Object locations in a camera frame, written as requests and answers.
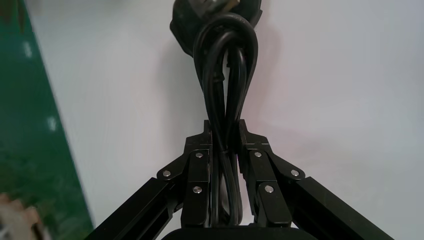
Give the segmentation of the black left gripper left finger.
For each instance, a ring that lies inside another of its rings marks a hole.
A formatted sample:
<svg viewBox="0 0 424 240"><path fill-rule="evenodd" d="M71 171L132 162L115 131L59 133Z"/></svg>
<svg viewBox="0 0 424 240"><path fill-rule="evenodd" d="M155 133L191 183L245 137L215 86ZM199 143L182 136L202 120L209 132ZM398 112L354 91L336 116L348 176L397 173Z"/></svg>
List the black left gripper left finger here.
<svg viewBox="0 0 424 240"><path fill-rule="evenodd" d="M203 132L187 137L183 154L156 174L168 183L173 209L182 210L182 227L210 226L212 143L210 123L205 120Z"/></svg>

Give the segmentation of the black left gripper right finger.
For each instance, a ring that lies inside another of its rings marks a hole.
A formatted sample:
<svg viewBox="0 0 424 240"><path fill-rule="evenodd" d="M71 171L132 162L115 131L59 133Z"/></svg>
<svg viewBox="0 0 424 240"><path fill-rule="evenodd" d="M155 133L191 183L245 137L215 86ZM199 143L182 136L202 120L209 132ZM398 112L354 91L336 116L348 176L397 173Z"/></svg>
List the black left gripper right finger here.
<svg viewBox="0 0 424 240"><path fill-rule="evenodd" d="M246 182L254 223L259 227L289 228L292 214L283 196L306 177L304 171L273 153L268 139L248 131L245 120L238 124L237 157Z"/></svg>

